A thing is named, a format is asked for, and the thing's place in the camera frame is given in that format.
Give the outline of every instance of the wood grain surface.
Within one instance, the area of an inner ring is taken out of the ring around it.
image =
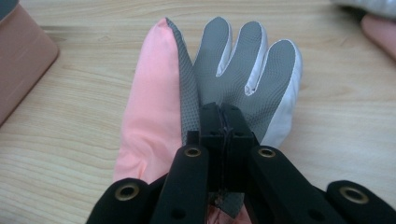
[[[21,0],[60,55],[0,128],[0,223],[84,223],[112,183],[140,47],[163,17],[193,58],[205,24],[261,22],[304,77],[281,150],[315,186],[348,179],[396,207],[396,62],[327,0]]]

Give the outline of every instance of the black clamp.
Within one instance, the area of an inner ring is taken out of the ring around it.
[[[396,211],[350,181],[313,187],[277,149],[260,146],[239,108],[200,111],[169,173],[114,183],[87,223],[206,223],[208,192],[244,192],[252,223],[396,223]]]

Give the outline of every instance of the metal grommet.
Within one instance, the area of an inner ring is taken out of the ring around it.
[[[201,150],[196,147],[189,147],[184,150],[184,154],[188,157],[198,157],[201,155]]]
[[[140,188],[136,183],[127,183],[116,190],[116,199],[119,201],[128,201],[139,194]]]
[[[265,147],[259,149],[259,154],[265,158],[273,158],[276,155],[276,153],[273,150]]]
[[[344,198],[348,199],[353,203],[365,204],[369,202],[369,197],[367,197],[365,193],[352,187],[341,187],[340,193],[344,196]]]

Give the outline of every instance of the glove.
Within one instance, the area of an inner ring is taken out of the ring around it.
[[[267,48],[264,28],[245,24],[232,46],[230,24],[215,18],[192,65],[183,37],[168,19],[148,33],[125,110],[114,180],[151,183],[169,171],[188,130],[198,130],[200,105],[238,106],[262,145],[279,147],[291,127],[302,74],[289,40]],[[249,223],[241,194],[213,195],[209,223]]]
[[[332,0],[337,5],[359,7],[369,12],[361,20],[364,34],[396,60],[395,0]]]

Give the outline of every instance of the gray textured palm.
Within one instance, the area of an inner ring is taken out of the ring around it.
[[[216,102],[239,107],[249,128],[259,141],[290,82],[295,50],[289,41],[277,42],[269,53],[260,86],[252,95],[245,95],[245,85],[256,62],[262,43],[262,27],[247,23],[240,32],[232,59],[220,77],[216,77],[219,61],[228,39],[228,23],[222,18],[210,22],[193,65],[200,105]]]

